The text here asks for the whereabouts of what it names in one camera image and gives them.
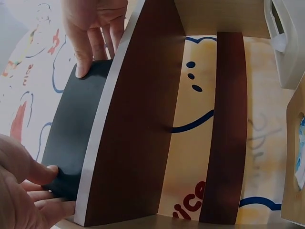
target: black rubber pad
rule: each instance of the black rubber pad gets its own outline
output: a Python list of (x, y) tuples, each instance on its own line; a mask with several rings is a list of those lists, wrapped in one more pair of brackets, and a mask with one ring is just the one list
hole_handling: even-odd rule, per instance
[(98, 61), (82, 79), (69, 77), (59, 102), (42, 164), (57, 165), (57, 178), (44, 188), (56, 197), (76, 200), (81, 170), (97, 107), (112, 60)]

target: curved wooden panel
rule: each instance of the curved wooden panel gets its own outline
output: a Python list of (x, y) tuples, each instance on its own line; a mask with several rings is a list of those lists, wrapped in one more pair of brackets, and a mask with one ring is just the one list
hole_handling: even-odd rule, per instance
[(158, 212), (184, 40), (174, 1), (139, 1), (92, 126), (76, 223), (95, 226)]
[(200, 222), (235, 224), (247, 141), (247, 75), (242, 33), (217, 33), (211, 150)]
[(300, 150), (300, 124), (305, 114), (304, 98), (305, 78), (301, 80), (287, 106), (287, 161), (284, 197), (281, 208), (282, 218), (303, 226), (305, 225), (305, 189), (304, 187), (302, 189), (299, 188), (295, 171)]

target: fingernail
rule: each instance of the fingernail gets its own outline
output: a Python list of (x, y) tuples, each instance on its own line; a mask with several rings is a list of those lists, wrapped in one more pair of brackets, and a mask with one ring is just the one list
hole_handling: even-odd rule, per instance
[(77, 63), (75, 75), (77, 78), (82, 78), (84, 76), (84, 67), (79, 63)]
[(53, 172), (58, 173), (58, 167), (57, 167), (57, 166), (47, 166), (47, 168), (48, 168), (49, 170), (52, 170)]

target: blue dots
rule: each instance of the blue dots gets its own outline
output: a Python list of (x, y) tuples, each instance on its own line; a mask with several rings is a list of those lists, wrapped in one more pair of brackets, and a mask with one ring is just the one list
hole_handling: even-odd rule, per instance
[(189, 77), (189, 79), (191, 79), (191, 80), (195, 79), (195, 76), (193, 74), (191, 74), (191, 73), (188, 73), (187, 77)]
[[(189, 61), (187, 64), (186, 64), (186, 67), (188, 67), (188, 68), (193, 68), (193, 67), (195, 67), (196, 66), (196, 63), (194, 62), (194, 61)], [(189, 79), (190, 80), (194, 80), (195, 79), (195, 76), (194, 76), (194, 74), (192, 74), (192, 73), (188, 73), (187, 74), (187, 77), (189, 77)], [(195, 90), (195, 91), (197, 91), (197, 92), (202, 92), (203, 90), (202, 90), (202, 88), (200, 87), (200, 86), (198, 86), (198, 85), (192, 85), (192, 88)]]
[(197, 91), (197, 92), (202, 92), (202, 88), (200, 86), (197, 86), (197, 85), (192, 85), (192, 88)]
[(186, 67), (188, 67), (188, 68), (193, 68), (195, 66), (196, 66), (196, 64), (194, 61), (190, 61), (190, 62), (186, 63)]

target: hand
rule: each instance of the hand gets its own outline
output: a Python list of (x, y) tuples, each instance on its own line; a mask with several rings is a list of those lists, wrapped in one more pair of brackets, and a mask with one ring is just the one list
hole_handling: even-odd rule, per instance
[(41, 187), (57, 173), (56, 166), (44, 167), (16, 140), (0, 135), (0, 228), (49, 229), (73, 215), (74, 201), (53, 199)]
[(63, 23), (83, 77), (95, 60), (106, 60), (105, 43), (113, 58), (124, 32), (127, 0), (61, 0)]

